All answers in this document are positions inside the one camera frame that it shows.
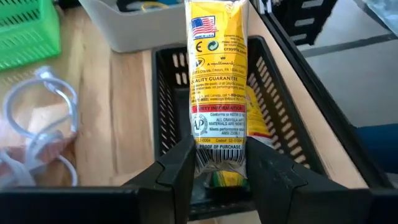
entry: ap seal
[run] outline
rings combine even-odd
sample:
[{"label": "ap seal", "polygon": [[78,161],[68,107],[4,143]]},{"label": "ap seal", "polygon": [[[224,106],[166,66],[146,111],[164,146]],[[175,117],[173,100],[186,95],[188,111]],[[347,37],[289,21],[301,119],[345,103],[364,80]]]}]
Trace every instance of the ap seal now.
[{"label": "ap seal", "polygon": [[207,119],[202,114],[194,114],[192,116],[192,133],[195,137],[199,137],[206,133]]}]

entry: american flag logo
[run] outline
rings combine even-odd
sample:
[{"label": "american flag logo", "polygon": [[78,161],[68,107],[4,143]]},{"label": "american flag logo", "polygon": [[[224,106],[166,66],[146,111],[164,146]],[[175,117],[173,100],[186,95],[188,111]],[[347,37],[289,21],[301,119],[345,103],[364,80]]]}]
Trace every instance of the american flag logo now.
[{"label": "american flag logo", "polygon": [[192,32],[194,39],[215,37],[215,32],[217,32],[215,17],[206,16],[192,19]]}]

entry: yellow crayon package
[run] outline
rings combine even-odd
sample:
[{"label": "yellow crayon package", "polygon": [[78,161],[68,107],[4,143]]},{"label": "yellow crayon package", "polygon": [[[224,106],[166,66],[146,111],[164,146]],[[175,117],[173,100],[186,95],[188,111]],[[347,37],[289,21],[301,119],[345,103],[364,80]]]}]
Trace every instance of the yellow crayon package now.
[{"label": "yellow crayon package", "polygon": [[214,172],[213,187],[247,187],[248,181],[241,174],[230,171]]},{"label": "yellow crayon package", "polygon": [[248,114],[248,136],[257,139],[263,144],[273,148],[271,136],[266,122],[262,117],[256,94],[250,86],[246,87],[247,114]]},{"label": "yellow crayon package", "polygon": [[185,0],[195,175],[244,174],[248,0]]}]

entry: gray storage bin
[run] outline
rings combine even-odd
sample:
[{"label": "gray storage bin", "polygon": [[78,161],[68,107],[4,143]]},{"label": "gray storage bin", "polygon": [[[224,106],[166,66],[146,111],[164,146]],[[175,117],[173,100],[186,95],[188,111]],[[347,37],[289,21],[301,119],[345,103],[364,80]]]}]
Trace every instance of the gray storage bin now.
[{"label": "gray storage bin", "polygon": [[116,0],[79,1],[116,52],[133,52],[186,42],[183,4],[167,9],[120,12]]}]

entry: barcode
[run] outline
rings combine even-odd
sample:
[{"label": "barcode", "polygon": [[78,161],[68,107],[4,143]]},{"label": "barcode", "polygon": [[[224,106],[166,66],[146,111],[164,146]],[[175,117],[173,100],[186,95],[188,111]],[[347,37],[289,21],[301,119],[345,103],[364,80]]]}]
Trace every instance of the barcode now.
[{"label": "barcode", "polygon": [[244,150],[242,149],[197,149],[196,167],[201,172],[208,164],[232,163],[243,165],[244,160]]}]

